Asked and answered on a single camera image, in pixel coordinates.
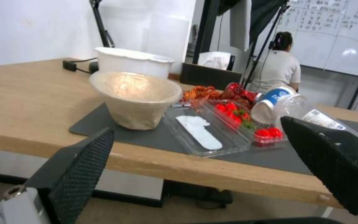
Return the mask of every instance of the blue and white cup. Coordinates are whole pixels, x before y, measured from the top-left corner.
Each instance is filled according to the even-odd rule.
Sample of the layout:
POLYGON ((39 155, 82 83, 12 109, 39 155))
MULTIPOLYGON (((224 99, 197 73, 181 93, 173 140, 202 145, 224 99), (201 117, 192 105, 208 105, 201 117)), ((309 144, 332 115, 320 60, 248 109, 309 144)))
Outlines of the blue and white cup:
POLYGON ((270 88, 251 110, 251 117, 262 124, 273 123, 273 109, 277 101, 286 95, 294 95, 296 91, 289 86, 274 86, 270 88))

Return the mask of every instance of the table leg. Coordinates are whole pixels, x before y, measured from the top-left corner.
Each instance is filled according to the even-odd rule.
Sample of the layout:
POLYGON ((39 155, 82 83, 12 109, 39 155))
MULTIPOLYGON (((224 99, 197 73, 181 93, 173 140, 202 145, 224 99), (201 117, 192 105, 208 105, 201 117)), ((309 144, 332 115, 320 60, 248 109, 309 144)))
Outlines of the table leg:
POLYGON ((313 216, 314 217, 328 218, 333 209, 334 209, 333 207, 318 207, 314 211, 313 216))

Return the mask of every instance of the woman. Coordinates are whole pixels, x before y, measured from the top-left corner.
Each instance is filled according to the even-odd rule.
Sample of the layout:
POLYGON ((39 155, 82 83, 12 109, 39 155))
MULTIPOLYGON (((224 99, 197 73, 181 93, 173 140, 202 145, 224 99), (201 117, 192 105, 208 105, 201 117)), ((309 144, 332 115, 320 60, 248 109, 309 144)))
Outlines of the woman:
POLYGON ((266 92, 275 85, 288 85, 294 90, 298 90, 301 81, 301 68, 298 60, 289 53, 291 47, 291 33, 278 32, 262 69, 255 69, 250 91, 266 92))

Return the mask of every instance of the bottle label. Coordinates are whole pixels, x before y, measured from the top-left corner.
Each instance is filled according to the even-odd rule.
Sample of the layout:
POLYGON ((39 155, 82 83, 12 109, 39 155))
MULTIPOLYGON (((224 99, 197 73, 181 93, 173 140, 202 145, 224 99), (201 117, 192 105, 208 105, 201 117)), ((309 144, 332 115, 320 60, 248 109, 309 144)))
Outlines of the bottle label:
POLYGON ((330 129, 338 129, 338 130, 346 129, 342 124, 336 122, 333 119, 330 119, 327 115, 321 113, 316 109, 312 109, 307 114, 305 114, 302 117, 302 120, 330 129))

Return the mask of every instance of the black hair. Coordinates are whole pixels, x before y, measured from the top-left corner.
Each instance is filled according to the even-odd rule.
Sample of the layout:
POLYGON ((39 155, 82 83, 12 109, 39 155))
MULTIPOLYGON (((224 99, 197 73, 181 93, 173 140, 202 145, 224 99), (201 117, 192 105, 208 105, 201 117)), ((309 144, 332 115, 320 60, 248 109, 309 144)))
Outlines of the black hair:
POLYGON ((290 32, 278 32, 273 41, 273 50, 284 51, 292 44, 292 34, 290 32))

